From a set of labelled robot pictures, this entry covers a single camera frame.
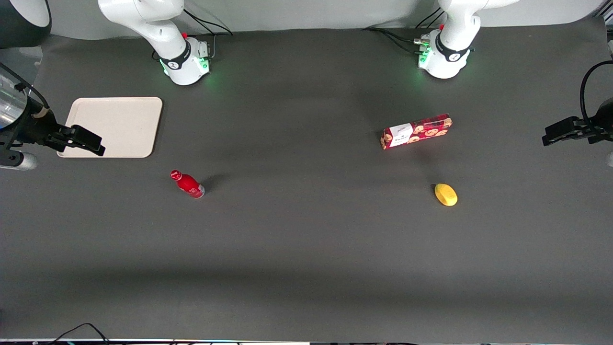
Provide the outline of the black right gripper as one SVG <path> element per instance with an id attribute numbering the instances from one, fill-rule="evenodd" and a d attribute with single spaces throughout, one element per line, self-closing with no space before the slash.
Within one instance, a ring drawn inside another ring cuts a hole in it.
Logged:
<path id="1" fill-rule="evenodd" d="M 35 118 L 38 111 L 9 111 L 9 146 L 39 144 L 63 152 L 66 147 L 77 148 L 97 156 L 103 156 L 102 138 L 79 125 L 63 127 L 51 110 Z"/>

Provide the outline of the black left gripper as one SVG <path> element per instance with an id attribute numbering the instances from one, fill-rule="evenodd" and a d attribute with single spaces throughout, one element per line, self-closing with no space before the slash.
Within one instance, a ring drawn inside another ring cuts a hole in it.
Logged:
<path id="1" fill-rule="evenodd" d="M 588 139 L 589 144 L 603 140 L 613 141 L 613 99 L 604 101 L 594 116 L 588 117 L 585 109 L 585 100 L 580 98 L 580 111 L 584 127 L 578 116 L 570 116 L 545 128 L 542 137 L 543 146 L 550 146 L 563 140 Z"/>

